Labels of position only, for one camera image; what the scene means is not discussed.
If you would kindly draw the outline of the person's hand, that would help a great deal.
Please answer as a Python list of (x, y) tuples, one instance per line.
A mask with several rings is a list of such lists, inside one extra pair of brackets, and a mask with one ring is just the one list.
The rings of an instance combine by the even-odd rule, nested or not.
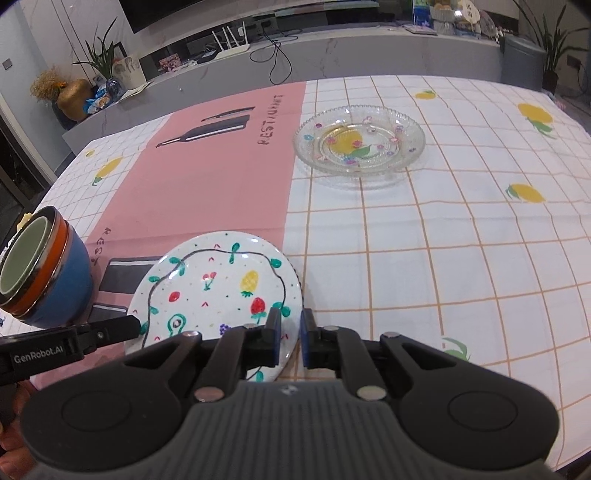
[(1, 424), (1, 472), (10, 479), (22, 479), (36, 464), (23, 440), (20, 425), (21, 413), (36, 393), (37, 389), (29, 380), (19, 382), (10, 397), (14, 419), (10, 424)]

